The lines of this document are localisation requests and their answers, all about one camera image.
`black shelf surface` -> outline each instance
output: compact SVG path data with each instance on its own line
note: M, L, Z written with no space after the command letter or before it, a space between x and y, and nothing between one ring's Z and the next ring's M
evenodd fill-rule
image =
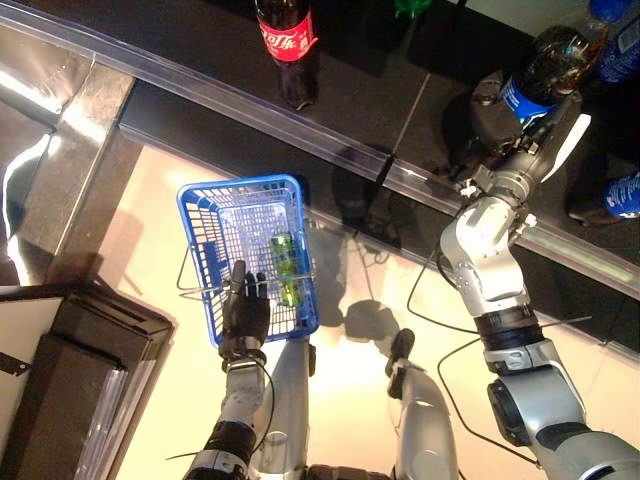
M178 95L137 81L120 129L144 143L238 177L295 176L312 210L357 227L375 183Z
M312 153L323 147L319 137L354 144L378 161L368 167L375 177L384 166L384 154L396 144L426 72L398 52L370 46L365 38L370 3L360 0L339 8L338 2L318 2L322 8L314 28L320 38L320 93L317 104L300 113L291 111L278 95L276 66L248 0L4 1L0 5L10 8L0 13L37 29L58 28L42 19L62 25L67 31L58 28L52 33L58 40L81 43L98 52L101 61L258 129L272 123L285 130L268 132L278 138L306 137L316 145L296 146ZM180 78L193 74L197 78ZM250 100L253 109L264 108L251 112L244 102L232 108L219 105L234 94Z
M209 110L220 114L220 123L237 121L236 137L224 138L233 155L224 154L221 138L200 138L210 132L195 119L183 116L186 123L172 128L190 135L186 154L238 175L291 171L314 181L317 175L322 180L312 192L312 203L324 205L322 209L335 218L345 217L340 208L353 205L346 214L349 224L362 222L362 205L354 199L341 205L334 198L334 183L358 184L352 192L362 194L365 205L377 183L452 214L456 207L450 186L435 179L424 188L416 186L416 178L446 167L451 149L469 133L465 95L497 68L508 73L530 37L472 10L456 9L446 0L435 0L414 27L394 20L392 0L312 3L320 37L320 97L301 114L278 97L275 65L262 45L250 0L0 0L0 21L94 55L97 61L195 102L203 106L196 118ZM411 28L412 36L406 34ZM130 106L137 95L151 96L143 92L147 88L151 87L136 87ZM149 103L146 117L134 122L128 109L123 126L130 133L138 128L149 141L166 146L176 134L158 124L153 112L165 108L163 102L176 100L159 90L156 94L162 100ZM144 127L143 120L149 125ZM259 144L277 139L283 158L247 158L245 137ZM202 158L205 151L220 155ZM397 160L387 170L389 154ZM547 233L565 245L575 241L584 247L579 271L588 275L588 257L595 255L603 268L615 264L633 282L638 278L637 222L585 230L564 214L563 198L576 175L571 169L582 170L574 163L570 159L566 170L541 187L534 211L547 225ZM417 174L408 175L411 168ZM349 181L336 182L340 175ZM545 239L523 240L537 253L553 250L540 246ZM551 258L563 262L562 251L552 253ZM571 259L564 263L578 265ZM594 278L607 281L606 275ZM615 288L640 296L640 288L627 287Z

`wire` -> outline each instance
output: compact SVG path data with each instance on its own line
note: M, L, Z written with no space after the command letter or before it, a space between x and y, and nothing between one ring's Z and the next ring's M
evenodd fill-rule
M444 379L444 377L442 376L442 364L451 356L455 355L456 353L460 352L461 350L464 350L465 348L473 345L476 342L479 342L480 338L476 338L474 340L471 340L470 342L465 343L464 345L462 345L461 347L456 348L455 350L452 350L451 352L447 353L444 357L442 357L440 359L440 361L438 362L438 366L437 366L437 370L438 370L438 376L440 377L440 381L442 382L442 386L444 387L445 391L447 392L447 395L449 396L449 400L451 400L451 404L453 405L454 410L456 411L456 414L458 415L458 418L460 419L460 423L462 423L462 426L465 428L465 430L467 430L471 435L474 435L475 437L480 438L481 440L484 440L485 442L489 442L490 444L501 448L502 450L505 450L509 453L514 454L516 457L521 458L522 460L532 464L532 465L537 465L538 462L536 462L535 460L530 459L529 457L527 457L526 455L522 455L519 452L516 452L515 450L509 448L509 447L505 447L504 445L502 445L501 443L496 442L495 440L486 437L484 435L482 435L481 433L476 432L475 430L472 430L469 425L467 425L467 422L464 421L464 418L462 417L462 413L460 412L460 409L458 408L458 405L456 404L456 401L453 399L453 395L451 394L451 390L449 390L449 386L447 385L446 380Z
M165 460L166 462L168 462L169 460L174 460L174 459L176 459L176 458L182 458L182 457L190 457L190 456L192 456L192 455L197 455L197 454L199 454L199 453L200 453L200 452L181 453L180 455L174 455L173 457L167 457L167 458L165 458L164 460Z
M558 325L569 325L572 323L578 323L578 322L584 322L585 320L590 320L591 318L593 318L591 315L585 316L585 317L579 317L579 318L573 318L570 320L559 320L557 322L553 322L553 323L548 323L546 325L542 325L541 328L548 328L548 327L555 327ZM462 426L465 428L465 430L467 430L469 433L471 433L472 435L486 441L489 442L490 444L499 447L509 453L514 454L515 456L521 458L522 460L529 462L533 465L538 466L538 462L534 461L532 459L530 459L529 457L527 457L526 455L522 455L519 452L516 452L515 450L506 447L504 445L502 445L501 443L496 442L495 440L486 437L474 430L472 430L467 423L465 422L464 418L462 417L462 413L460 412L460 409L458 408L458 405L456 404L456 401L453 399L453 394L451 393L451 390L449 390L449 386L447 385L446 380L444 379L444 376L442 375L442 364L450 357L452 357L453 355L455 355L456 353L464 350L465 348L473 345L474 343L478 342L480 340L480 338L476 338L474 340L471 340L470 342L465 343L464 345L462 345L461 347L456 348L455 350L452 350L451 352L447 353L444 357L442 357L440 359L440 361L438 362L438 366L437 366L437 370L438 370L438 376L440 377L440 381L442 382L442 386L444 387L445 391L447 392L447 396L449 397L449 400L451 400L451 404L453 405L454 410L456 411L456 415L458 416L458 418L460 419L460 423L462 423ZM465 479L464 475L462 474L462 471L458 470L458 473L460 474L460 476L463 478L463 480Z
M458 290L458 286L455 284L453 280L451 280L449 275L447 275L447 273L444 271L444 268L442 267L443 257L444 257L444 253L442 253L442 250L440 249L440 244L438 243L438 245L436 246L436 267L438 268L438 272L440 272L440 275L442 275L442 278L444 278L449 285L451 285L454 289Z
M358 255L360 256L360 261L362 262L362 267L364 268L364 277L367 280L367 288L369 289L369 295L371 296L371 300L375 300L373 295L373 288L371 288L371 279L369 278L369 270L367 269L367 262L365 262L364 255L362 254L362 250L360 249L360 244L356 242L356 247L358 248Z
M273 386L273 379L271 378L271 375L269 375L269 372L267 372L267 369L264 368L264 365L262 365L260 362L258 362L258 360L256 360L255 358L252 357L246 357L250 360L253 360L253 362L262 369L262 371L264 372L264 374L267 376L267 378L269 379L269 385L271 386L271 413L269 413L269 421L267 422L267 428L265 428L264 430L264 435L262 435L262 438L260 439L260 441L256 444L256 447L253 449L253 451L251 452L251 455L253 455L254 453L256 453L258 450L260 450L260 447L262 447L262 444L264 443L265 439L267 438L267 434L269 433L269 429L271 428L271 421L273 420L273 412L276 409L276 389Z
M260 449L260 447L262 447L262 444L264 443L265 439L267 438L267 434L269 433L269 429L271 428L271 422L273 421L273 414L276 406L276 390L275 390L275 387L273 386L273 379L271 378L271 375L269 375L269 372L267 372L267 369L264 368L264 365L262 365L258 360L256 360L253 357L242 357L239 360L250 360L253 363L255 363L258 367L260 367L260 369L264 372L264 374L269 379L269 385L271 386L271 413L269 413L269 421L267 422L267 428L264 431L264 435L262 435L262 438L256 444L255 448L251 452L251 455L253 455ZM173 457L165 458L165 461L173 460L176 458L182 458L182 457L190 457L192 455L197 455L198 453L200 453L200 451L190 452L190 453L181 453L180 455L174 455Z
M409 311L409 313L413 313L416 317L420 317L423 320L426 320L427 322L433 323L435 325L438 325L440 327L444 327L444 328L448 328L451 330L455 330L456 332L462 332L462 333L471 333L474 335L477 335L478 332L476 332L475 330L467 330L466 328L461 328L461 327L456 327L453 325L449 325L447 323L442 323L442 322L438 322L437 320L434 320L432 318L426 317L424 315L419 314L418 312L415 312L411 309L411 299L413 298L413 294L416 291L416 288L418 287L418 283L420 283L420 279L422 278L422 274L424 273L424 271L427 269L427 265L423 265L422 270L420 271L420 274L418 275L418 278L416 279L416 282L413 284L413 288L411 289L411 293L409 294L409 298L407 298L407 310Z

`bottle cap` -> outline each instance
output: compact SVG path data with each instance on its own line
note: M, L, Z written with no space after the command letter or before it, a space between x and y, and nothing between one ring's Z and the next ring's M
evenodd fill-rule
M591 15L598 20L613 23L624 14L631 0L590 0Z

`reflective surface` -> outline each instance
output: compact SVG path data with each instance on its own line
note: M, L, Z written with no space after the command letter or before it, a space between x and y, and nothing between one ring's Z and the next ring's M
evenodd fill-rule
M0 26L4 284L44 282L63 253L132 84L91 58ZM122 190L126 178L119 181ZM99 241L85 240L88 249Z

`plastic bottle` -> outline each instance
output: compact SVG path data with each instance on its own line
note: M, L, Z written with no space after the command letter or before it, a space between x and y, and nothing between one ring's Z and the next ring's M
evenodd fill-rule
M255 0L267 51L278 66L280 96L296 110L315 102L318 90L310 50L317 38L309 0Z
M535 39L502 92L525 128L578 87L606 45L608 24L622 16L628 3L591 0L590 14L578 25L552 26Z
M591 195L569 203L569 216L585 227L640 216L640 172L601 182Z
M607 85L631 78L640 69L640 15L615 35L598 63L598 77Z

